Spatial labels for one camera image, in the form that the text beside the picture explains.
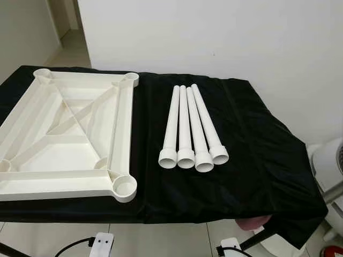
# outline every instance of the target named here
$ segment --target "black cloth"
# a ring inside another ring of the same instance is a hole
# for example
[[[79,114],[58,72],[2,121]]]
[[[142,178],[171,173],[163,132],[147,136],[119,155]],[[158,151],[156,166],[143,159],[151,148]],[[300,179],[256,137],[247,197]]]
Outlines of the black cloth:
[[[0,86],[2,123],[33,81],[22,66]],[[52,71],[124,73],[79,67]],[[130,173],[137,196],[0,202],[9,222],[183,223],[272,214],[265,229],[300,248],[327,208],[311,174],[306,148],[268,111],[248,81],[189,74],[140,73],[134,90]],[[230,160],[211,172],[158,165],[174,85],[196,83]]]

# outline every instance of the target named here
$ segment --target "metal stand leg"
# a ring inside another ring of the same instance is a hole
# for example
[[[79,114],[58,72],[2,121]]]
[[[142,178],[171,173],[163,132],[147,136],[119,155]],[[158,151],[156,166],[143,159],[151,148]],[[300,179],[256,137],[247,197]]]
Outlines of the metal stand leg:
[[[0,243],[0,253],[5,254],[6,256],[9,256],[9,257],[30,257],[26,255],[25,253],[22,253],[2,243]]]
[[[264,239],[267,239],[271,237],[272,235],[276,234],[276,230],[262,230],[260,233],[250,237],[246,241],[240,244],[240,247],[243,251],[250,248],[251,246],[254,246],[258,244],[259,242],[263,241]]]

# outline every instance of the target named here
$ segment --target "pipe end cap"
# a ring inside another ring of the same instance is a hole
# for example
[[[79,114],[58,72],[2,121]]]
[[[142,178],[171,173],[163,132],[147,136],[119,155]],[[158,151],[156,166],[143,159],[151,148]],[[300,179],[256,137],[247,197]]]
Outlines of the pipe end cap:
[[[174,149],[164,148],[160,152],[159,165],[165,169],[172,169],[176,166],[177,153]]]
[[[182,169],[189,169],[194,166],[194,151],[188,148],[180,149],[177,152],[177,165]]]
[[[213,169],[212,157],[208,152],[200,152],[195,155],[195,169],[199,172],[209,172]]]
[[[118,202],[130,202],[135,198],[137,181],[131,175],[122,175],[113,181],[113,194]]]
[[[214,146],[210,149],[210,154],[215,165],[221,165],[229,160],[229,154],[226,151],[225,146]]]

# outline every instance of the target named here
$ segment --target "floor tile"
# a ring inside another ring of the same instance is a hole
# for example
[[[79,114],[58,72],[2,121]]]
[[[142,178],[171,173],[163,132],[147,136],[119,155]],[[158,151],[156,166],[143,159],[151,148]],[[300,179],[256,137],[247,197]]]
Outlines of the floor tile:
[[[335,237],[329,242],[323,240],[323,236],[330,229],[330,226],[324,221],[318,229],[312,234],[310,239],[306,244],[307,251],[310,254],[310,257],[319,257],[321,250],[325,246],[336,245],[343,248],[343,238],[340,236]]]
[[[229,237],[236,237],[239,243],[244,242],[253,233],[250,231],[241,230],[234,220],[220,220],[208,222],[208,232],[210,235],[213,256],[217,256],[216,246],[220,245],[220,241]],[[274,257],[261,244],[257,244],[247,251],[253,257]],[[301,257],[309,257],[305,251]]]
[[[81,30],[70,30],[61,39],[62,51],[47,64],[48,67],[91,67],[86,40]]]
[[[206,224],[111,224],[112,256],[211,257]]]
[[[0,233],[0,242],[34,257],[55,256],[68,244],[98,232],[107,232],[109,224],[66,224],[66,223],[9,223]],[[87,243],[76,245],[61,257],[89,256]]]

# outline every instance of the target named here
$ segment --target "power cord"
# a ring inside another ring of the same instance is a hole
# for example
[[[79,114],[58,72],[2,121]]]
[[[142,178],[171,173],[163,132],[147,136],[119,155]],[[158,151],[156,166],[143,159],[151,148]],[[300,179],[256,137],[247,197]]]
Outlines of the power cord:
[[[73,247],[75,245],[78,245],[80,243],[83,243],[83,242],[87,242],[88,241],[88,246],[89,247],[92,247],[93,244],[94,244],[94,241],[95,241],[95,237],[88,237],[88,238],[85,238],[85,239],[82,239],[82,240],[78,240],[70,245],[67,245],[66,247],[64,247],[62,250],[60,250],[56,255],[55,257],[58,257],[60,256],[61,253],[63,253],[65,250],[69,249],[70,247]]]
[[[224,251],[225,250],[233,250],[233,251],[239,252],[241,254],[244,254],[247,257],[252,257],[249,253],[246,253],[246,252],[244,252],[244,251],[242,251],[240,249],[237,249],[236,247],[222,247],[222,246],[218,246],[216,248],[217,248],[217,252],[218,252],[219,256],[224,256]]]

